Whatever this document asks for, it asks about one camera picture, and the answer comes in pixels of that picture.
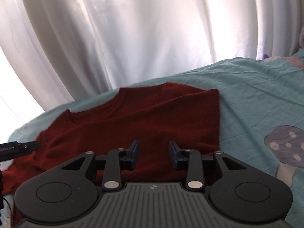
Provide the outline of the dark red knit cardigan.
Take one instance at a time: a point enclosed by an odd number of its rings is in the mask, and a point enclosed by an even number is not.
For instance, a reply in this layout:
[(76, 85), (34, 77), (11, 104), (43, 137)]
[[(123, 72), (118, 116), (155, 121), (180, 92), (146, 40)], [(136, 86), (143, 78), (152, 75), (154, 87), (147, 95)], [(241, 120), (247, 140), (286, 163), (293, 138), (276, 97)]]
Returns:
[(90, 210), (98, 198), (96, 183), (103, 172), (90, 167), (82, 173), (83, 154), (105, 155), (139, 141), (133, 171), (122, 172), (126, 182), (180, 182), (169, 143), (205, 155), (219, 150), (219, 92), (164, 83), (121, 88), (107, 103), (93, 109), (61, 113), (37, 136), (40, 149), (16, 158), (3, 173), (3, 193), (19, 193), (27, 211), (41, 221), (71, 220)]

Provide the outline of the light blue mushroom bedsheet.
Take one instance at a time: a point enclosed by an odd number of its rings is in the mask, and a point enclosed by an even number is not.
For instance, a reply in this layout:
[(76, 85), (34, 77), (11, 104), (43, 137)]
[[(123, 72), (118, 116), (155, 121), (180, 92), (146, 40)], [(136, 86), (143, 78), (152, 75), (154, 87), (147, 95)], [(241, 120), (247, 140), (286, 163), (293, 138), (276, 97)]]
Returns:
[(217, 89), (221, 148), (269, 174), (278, 172), (279, 161), (266, 148), (264, 138), (279, 126), (303, 128), (302, 49), (291, 57), (227, 59), (131, 88), (166, 82)]

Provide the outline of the white sheer curtain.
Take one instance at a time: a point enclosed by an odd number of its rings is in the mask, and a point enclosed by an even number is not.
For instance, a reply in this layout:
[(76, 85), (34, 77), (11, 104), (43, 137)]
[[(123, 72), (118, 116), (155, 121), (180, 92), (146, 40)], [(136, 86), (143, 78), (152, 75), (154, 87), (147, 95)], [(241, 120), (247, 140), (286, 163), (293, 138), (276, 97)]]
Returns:
[(1, 0), (1, 48), (44, 110), (224, 59), (289, 56), (303, 0)]

